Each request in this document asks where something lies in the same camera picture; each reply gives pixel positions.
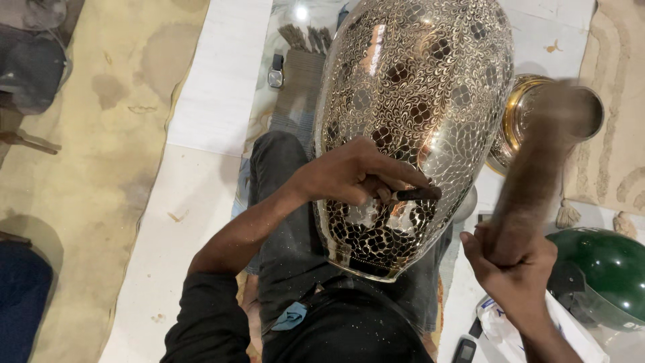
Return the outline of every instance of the black shirt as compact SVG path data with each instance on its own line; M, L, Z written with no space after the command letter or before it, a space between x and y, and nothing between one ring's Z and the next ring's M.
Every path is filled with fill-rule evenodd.
M232 276L186 278L161 362L249 362L248 319ZM314 295L304 320L275 333L264 363L432 362L411 325L387 301L354 289Z

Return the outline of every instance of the wristwatch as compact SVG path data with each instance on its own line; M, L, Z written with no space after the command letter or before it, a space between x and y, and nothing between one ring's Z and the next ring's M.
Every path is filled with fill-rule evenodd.
M273 88L280 88L284 84L284 74L283 74L283 64L284 57L280 54L273 55L273 63L269 69L269 75L267 76L267 82L269 86Z

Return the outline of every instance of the beige cloth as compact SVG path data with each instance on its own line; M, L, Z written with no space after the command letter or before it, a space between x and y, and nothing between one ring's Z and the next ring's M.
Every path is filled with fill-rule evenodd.
M87 0L71 78L47 112L22 122L26 139L60 149L12 146L0 169L0 230L31 238L55 271L32 362L100 357L207 8Z
M602 130L569 159L564 197L645 215L645 0L599 0L580 76L605 107Z

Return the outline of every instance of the green helmet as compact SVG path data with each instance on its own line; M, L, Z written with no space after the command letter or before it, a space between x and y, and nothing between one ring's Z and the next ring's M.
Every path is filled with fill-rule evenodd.
M548 290L586 326L645 331L645 246L599 228L549 234L558 247Z

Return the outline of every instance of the vase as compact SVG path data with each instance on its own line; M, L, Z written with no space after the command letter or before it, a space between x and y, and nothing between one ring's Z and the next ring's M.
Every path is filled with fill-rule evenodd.
M367 0L343 21L317 102L313 155L356 136L412 164L440 200L314 203L331 264L394 282L433 246L475 181L512 88L513 40L493 0Z

